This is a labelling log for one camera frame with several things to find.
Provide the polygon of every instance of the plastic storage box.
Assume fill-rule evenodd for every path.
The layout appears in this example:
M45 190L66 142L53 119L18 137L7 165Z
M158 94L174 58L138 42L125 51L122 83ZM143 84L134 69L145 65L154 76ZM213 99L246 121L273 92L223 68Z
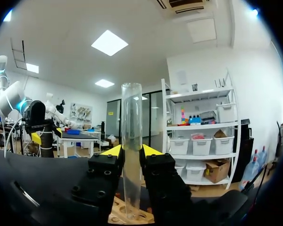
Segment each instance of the plastic storage box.
M171 154L187 154L189 139L170 139Z
M199 182L203 177L204 170L207 168L202 161L192 160L187 163L187 180Z
M193 143L193 155L208 155L212 139L191 139Z
M219 123L236 121L236 104L216 105Z
M67 134L71 134L71 135L79 135L80 131L77 129L69 129L67 130Z
M182 175L183 169L185 168L186 164L187 164L186 160L176 159L175 169L177 170L179 176Z
M233 152L233 142L235 137L215 138L216 154L229 154Z

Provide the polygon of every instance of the ceiling light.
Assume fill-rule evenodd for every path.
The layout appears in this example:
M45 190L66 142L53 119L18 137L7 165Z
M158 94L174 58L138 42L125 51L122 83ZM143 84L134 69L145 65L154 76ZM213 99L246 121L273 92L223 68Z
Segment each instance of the ceiling light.
M141 97L141 100L148 100L148 98Z
M96 82L95 84L96 84L96 85L98 85L98 86L102 86L102 87L104 87L104 88L108 88L108 87L110 87L110 86L113 86L113 85L114 85L114 83L109 82L109 81L104 80L104 79L99 80L99 81L98 81L98 82Z
M26 68L30 72L35 72L37 74L39 73L39 66L31 65L31 64L26 63Z
M112 56L128 45L127 42L106 30L91 46L99 51Z
M251 14L253 17L256 17L256 16L258 16L258 10L253 9L253 10L250 12L250 14Z
M5 18L4 18L4 22L9 22L10 21L10 19L11 19L11 11L12 10L10 10L10 12L5 16Z

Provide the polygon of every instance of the table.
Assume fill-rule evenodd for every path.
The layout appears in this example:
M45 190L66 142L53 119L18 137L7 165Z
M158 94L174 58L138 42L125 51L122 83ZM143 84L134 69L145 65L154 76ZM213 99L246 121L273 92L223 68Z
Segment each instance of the table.
M62 144L64 146L64 158L68 158L67 155L67 145L65 144L66 142L73 142L75 144L75 156L76 157L81 157L77 152L76 152L76 143L77 142L90 142L90 147L89 147L89 157L91 158L93 156L93 144L95 141L98 140L98 138L90 137L86 134L79 134L79 135L72 135L72 134L67 134L66 132L62 132L62 138L57 138L57 152L58 156L60 156L60 147L59 147L59 140L62 141Z
M86 131L86 130L82 130L81 134L86 134L88 136L93 136L93 135L97 135L98 136L98 143L99 143L99 149L100 149L100 136L101 136L101 132L97 132L97 131Z

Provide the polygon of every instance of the water bottle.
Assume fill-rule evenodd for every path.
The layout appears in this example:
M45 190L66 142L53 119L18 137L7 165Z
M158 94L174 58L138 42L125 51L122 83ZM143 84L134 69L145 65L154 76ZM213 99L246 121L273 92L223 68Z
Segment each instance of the water bottle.
M255 156L257 157L257 161L259 162L258 149L255 150L255 153L251 156L250 159L254 159Z
M253 180L253 178L258 173L259 163L257 161L257 156L254 156L253 161L249 162L245 167L245 171L242 177L241 182L239 183L240 191L246 186L247 182Z
M267 160L267 152L265 151L265 146L263 146L262 152L260 152L258 155L258 163L259 163L258 171L265 166L266 160Z

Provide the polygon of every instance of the air conditioner vent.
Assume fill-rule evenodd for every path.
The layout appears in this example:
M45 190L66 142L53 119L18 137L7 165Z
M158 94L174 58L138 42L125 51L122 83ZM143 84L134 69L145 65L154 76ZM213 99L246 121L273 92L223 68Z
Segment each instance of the air conditioner vent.
M203 3L202 0L169 0L169 4L172 8L188 5L188 4L195 4L195 3Z
M163 8L163 9L166 9L166 6L164 5L164 3L162 2L162 0L156 0L159 5Z
M179 14L188 11L208 10L212 3L209 0L155 0L162 9Z
M181 10L176 10L175 12L178 14L178 13L194 11L194 10L202 10L202 9L204 9L203 6L201 6L201 7L193 7L193 8L185 8L185 9L181 9Z

